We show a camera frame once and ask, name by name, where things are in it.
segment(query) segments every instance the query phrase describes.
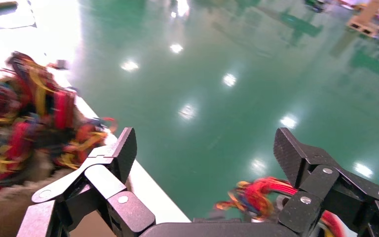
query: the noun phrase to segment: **red wire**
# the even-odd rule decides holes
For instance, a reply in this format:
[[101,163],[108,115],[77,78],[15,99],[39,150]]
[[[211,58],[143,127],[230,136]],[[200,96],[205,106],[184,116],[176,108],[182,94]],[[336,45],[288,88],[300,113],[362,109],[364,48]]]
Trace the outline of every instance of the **red wire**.
[[57,91],[55,94],[56,111],[54,114],[54,123],[57,129],[65,129],[66,127],[66,106],[67,106],[67,92]]
[[339,222],[338,218],[331,212],[325,211],[323,212],[322,219],[325,220],[329,226],[328,228],[336,237],[344,237],[345,233],[343,231],[343,226]]
[[68,105],[67,105],[67,114],[66,114],[66,127],[72,127],[73,124],[73,109],[75,107],[75,91],[68,91]]

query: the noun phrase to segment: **wooden pallet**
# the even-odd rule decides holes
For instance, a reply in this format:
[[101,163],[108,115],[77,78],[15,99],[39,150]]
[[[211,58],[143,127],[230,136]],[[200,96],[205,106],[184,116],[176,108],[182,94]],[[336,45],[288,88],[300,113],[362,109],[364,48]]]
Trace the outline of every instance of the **wooden pallet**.
[[359,23],[357,16],[352,17],[346,25],[369,37],[375,37],[379,33],[379,27],[376,24],[371,22],[367,24]]

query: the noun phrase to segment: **black bracket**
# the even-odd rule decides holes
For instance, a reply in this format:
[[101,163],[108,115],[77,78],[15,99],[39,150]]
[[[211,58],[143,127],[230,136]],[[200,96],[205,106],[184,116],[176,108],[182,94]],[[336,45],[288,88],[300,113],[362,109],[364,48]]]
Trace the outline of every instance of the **black bracket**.
[[323,149],[300,143],[286,128],[276,132],[274,155],[298,192],[275,224],[213,220],[155,225],[154,215],[123,184],[136,153],[132,128],[125,128],[116,144],[94,149],[78,170],[33,195],[37,204],[28,208],[18,237],[68,236],[94,210],[117,236],[125,237],[308,237],[325,210],[359,237],[379,237],[379,186],[344,170]]

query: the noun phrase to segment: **green epoxy floor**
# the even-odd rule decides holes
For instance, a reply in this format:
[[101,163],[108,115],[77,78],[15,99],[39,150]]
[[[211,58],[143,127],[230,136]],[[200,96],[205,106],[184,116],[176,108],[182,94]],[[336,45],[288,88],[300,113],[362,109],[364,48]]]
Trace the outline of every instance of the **green epoxy floor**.
[[70,60],[69,81],[97,114],[135,127],[138,161],[190,219],[240,180],[284,177],[272,154],[280,126],[379,184],[379,43],[345,30],[350,11],[55,2],[46,12],[56,22],[38,24],[53,35],[48,53]]

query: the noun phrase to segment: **wire bundle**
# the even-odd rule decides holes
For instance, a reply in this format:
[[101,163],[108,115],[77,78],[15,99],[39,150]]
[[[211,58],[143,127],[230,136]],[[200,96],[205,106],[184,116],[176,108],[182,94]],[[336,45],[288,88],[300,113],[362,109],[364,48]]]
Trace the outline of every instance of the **wire bundle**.
[[[255,180],[253,183],[241,181],[236,188],[228,192],[229,201],[220,201],[215,208],[228,210],[237,208],[247,212],[253,219],[264,221],[273,212],[273,204],[267,196],[271,193],[279,193],[292,196],[297,192],[287,181],[267,177]],[[319,224],[323,227],[325,237],[344,237],[343,226],[338,218],[329,211],[325,211]]]
[[[108,130],[115,131],[112,118],[87,119],[77,126],[77,90],[61,88],[47,67],[28,55],[13,52],[6,63],[10,69],[1,70],[7,76],[0,80],[0,128],[9,128],[12,133],[0,142],[0,180],[22,170],[34,149],[46,151],[55,142],[62,148],[53,162],[77,169],[93,148],[103,144]],[[103,121],[111,121],[112,126],[108,129]],[[53,138],[50,144],[39,144],[48,137]]]

